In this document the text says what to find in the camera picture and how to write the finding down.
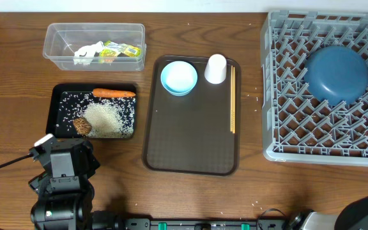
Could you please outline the dark blue plate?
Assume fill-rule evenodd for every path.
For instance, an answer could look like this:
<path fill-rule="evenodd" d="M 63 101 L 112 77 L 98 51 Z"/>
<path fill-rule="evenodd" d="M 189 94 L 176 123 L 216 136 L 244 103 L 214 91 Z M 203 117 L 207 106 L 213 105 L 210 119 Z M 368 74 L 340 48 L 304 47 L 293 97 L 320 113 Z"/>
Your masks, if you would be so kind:
<path fill-rule="evenodd" d="M 304 81 L 309 93 L 330 106 L 344 101 L 352 104 L 366 91 L 368 67 L 355 51 L 342 46 L 329 46 L 311 54 L 305 63 Z"/>

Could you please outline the black plastic tray bin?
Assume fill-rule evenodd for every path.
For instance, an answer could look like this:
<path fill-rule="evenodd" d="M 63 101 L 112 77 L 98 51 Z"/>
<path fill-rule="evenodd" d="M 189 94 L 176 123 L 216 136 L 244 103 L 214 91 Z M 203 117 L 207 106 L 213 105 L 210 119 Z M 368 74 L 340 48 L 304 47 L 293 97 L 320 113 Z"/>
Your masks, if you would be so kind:
<path fill-rule="evenodd" d="M 133 84 L 63 83 L 52 90 L 46 132 L 57 138 L 130 139 L 137 97 L 103 98 L 96 88 L 136 93 Z"/>

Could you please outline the right wooden chopstick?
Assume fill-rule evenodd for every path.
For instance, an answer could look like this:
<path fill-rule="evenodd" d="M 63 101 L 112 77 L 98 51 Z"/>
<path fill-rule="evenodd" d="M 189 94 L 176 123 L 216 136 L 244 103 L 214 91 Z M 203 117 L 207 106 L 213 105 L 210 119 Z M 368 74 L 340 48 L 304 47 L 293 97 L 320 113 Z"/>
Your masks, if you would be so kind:
<path fill-rule="evenodd" d="M 236 118 L 235 118 L 235 109 L 236 109 L 236 102 L 235 102 L 235 91 L 236 91 L 236 83 L 235 83 L 235 79 L 236 78 L 236 70 L 235 70 L 235 67 L 234 67 L 234 131 L 235 131 L 235 124 L 236 124 Z"/>

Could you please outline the grey dishwasher rack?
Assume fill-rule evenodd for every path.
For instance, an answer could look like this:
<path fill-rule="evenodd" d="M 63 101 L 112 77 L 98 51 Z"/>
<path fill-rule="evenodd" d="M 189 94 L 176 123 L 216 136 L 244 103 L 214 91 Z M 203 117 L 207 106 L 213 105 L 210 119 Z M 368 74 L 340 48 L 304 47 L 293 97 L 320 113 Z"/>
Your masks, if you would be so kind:
<path fill-rule="evenodd" d="M 317 100 L 305 62 L 338 45 L 368 67 L 368 13 L 271 11 L 261 29 L 263 154 L 276 162 L 368 167 L 368 85 L 353 103 Z"/>

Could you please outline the pink plastic cup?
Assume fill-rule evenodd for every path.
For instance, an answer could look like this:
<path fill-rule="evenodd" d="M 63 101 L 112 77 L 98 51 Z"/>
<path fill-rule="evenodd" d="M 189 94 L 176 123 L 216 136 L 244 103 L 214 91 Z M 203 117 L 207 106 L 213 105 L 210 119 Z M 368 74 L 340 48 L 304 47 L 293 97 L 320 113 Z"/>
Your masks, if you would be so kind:
<path fill-rule="evenodd" d="M 227 73 L 227 61 L 221 54 L 212 55 L 204 71 L 205 79 L 211 84 L 220 84 L 225 81 Z"/>

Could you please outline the white rice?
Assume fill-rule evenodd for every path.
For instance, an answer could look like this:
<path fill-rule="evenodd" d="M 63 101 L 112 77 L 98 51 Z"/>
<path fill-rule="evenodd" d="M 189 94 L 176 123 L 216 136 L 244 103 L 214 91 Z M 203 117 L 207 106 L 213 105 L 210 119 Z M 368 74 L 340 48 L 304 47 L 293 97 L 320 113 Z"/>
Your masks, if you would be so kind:
<path fill-rule="evenodd" d="M 54 108 L 49 125 L 57 138 L 129 139 L 134 134 L 136 98 L 100 98 L 88 91 L 65 91 Z M 86 118 L 92 130 L 77 133 L 73 120 Z"/>

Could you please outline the white tissue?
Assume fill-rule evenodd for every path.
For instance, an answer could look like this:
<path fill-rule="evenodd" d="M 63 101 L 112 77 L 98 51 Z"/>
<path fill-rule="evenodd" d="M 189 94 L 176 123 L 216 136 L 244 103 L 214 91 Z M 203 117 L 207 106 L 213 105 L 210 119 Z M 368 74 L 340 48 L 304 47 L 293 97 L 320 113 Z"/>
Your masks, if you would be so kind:
<path fill-rule="evenodd" d="M 88 66 L 93 61 L 96 54 L 104 50 L 104 43 L 99 41 L 92 45 L 86 45 L 81 47 L 74 53 L 73 63 L 74 65 Z"/>

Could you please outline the brown food scrap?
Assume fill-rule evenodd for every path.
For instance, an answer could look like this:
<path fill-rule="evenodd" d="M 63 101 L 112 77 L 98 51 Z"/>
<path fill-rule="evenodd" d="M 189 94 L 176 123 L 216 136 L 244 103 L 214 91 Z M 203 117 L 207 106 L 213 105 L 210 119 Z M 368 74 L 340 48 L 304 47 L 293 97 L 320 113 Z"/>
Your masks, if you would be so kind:
<path fill-rule="evenodd" d="M 87 121 L 86 118 L 77 118 L 73 120 L 73 125 L 80 135 L 88 135 L 92 130 L 91 124 Z"/>

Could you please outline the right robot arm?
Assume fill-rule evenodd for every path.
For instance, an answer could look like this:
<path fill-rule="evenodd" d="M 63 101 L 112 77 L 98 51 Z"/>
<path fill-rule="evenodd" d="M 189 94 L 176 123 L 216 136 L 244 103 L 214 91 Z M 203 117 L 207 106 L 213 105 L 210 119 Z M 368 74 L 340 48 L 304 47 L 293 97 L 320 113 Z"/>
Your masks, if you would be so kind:
<path fill-rule="evenodd" d="M 368 196 L 345 207 L 339 215 L 300 212 L 282 226 L 287 230 L 368 230 Z"/>

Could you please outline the yellow green snack wrapper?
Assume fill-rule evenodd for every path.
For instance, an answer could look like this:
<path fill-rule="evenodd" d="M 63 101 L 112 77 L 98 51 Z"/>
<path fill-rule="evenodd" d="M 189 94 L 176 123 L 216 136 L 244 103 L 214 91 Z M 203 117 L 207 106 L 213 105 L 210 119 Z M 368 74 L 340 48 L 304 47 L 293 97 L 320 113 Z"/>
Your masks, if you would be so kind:
<path fill-rule="evenodd" d="M 99 63 L 112 63 L 117 57 L 136 58 L 141 55 L 141 48 L 125 43 L 106 41 L 99 52 Z"/>

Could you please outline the light blue bowl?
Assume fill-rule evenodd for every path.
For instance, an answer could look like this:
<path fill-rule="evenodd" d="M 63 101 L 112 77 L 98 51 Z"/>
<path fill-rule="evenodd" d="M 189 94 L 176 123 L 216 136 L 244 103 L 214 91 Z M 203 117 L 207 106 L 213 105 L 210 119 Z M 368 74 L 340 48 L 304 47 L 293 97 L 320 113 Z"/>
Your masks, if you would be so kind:
<path fill-rule="evenodd" d="M 195 67 L 185 61 L 173 61 L 166 65 L 160 74 L 161 84 L 174 96 L 189 94 L 197 84 Z"/>

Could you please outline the clear plastic bin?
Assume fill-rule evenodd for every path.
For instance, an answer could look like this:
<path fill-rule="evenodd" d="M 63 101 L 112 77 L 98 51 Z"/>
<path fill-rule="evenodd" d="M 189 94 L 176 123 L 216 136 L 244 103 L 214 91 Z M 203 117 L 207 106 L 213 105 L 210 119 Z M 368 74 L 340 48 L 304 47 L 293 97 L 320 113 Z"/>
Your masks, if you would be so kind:
<path fill-rule="evenodd" d="M 139 57 L 117 57 L 112 63 L 99 63 L 99 53 L 88 66 L 74 65 L 74 53 L 99 41 L 125 43 L 141 48 Z M 45 37 L 43 56 L 59 69 L 69 71 L 134 72 L 144 69 L 145 27 L 136 23 L 53 23 Z"/>

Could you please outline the orange carrot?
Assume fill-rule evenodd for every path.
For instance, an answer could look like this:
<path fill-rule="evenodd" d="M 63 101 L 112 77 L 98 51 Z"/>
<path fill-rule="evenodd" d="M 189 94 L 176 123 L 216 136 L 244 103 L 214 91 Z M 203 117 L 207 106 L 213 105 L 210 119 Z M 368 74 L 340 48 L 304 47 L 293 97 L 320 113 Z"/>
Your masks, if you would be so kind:
<path fill-rule="evenodd" d="M 102 98 L 127 98 L 135 97 L 135 93 L 131 91 L 120 91 L 113 89 L 96 88 L 92 91 L 93 96 Z"/>

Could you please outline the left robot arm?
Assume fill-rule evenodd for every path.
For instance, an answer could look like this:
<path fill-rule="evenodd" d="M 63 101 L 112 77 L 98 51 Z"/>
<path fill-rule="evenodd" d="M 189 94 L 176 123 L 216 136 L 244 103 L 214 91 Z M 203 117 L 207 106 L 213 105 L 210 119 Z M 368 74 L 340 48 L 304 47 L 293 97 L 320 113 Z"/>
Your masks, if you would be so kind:
<path fill-rule="evenodd" d="M 29 150 L 44 172 L 28 182 L 38 195 L 31 208 L 35 229 L 124 229 L 111 211 L 92 211 L 95 190 L 90 177 L 100 167 L 86 139 L 60 141 L 52 134 Z"/>

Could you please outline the wooden chopstick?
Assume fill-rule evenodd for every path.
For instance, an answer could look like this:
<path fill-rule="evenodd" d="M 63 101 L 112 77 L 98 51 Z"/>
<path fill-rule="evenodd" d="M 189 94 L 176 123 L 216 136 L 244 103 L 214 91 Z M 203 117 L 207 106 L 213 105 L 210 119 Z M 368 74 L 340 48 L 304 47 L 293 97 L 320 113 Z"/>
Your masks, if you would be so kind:
<path fill-rule="evenodd" d="M 231 132 L 234 134 L 234 67 L 231 66 Z"/>
<path fill-rule="evenodd" d="M 234 67 L 234 131 L 235 131 L 235 124 L 236 124 L 236 118 L 235 118 L 235 109 L 236 109 L 236 102 L 235 102 L 235 91 L 236 91 L 236 83 L 235 83 L 235 79 L 236 78 L 236 70 L 235 70 L 235 67 Z"/>

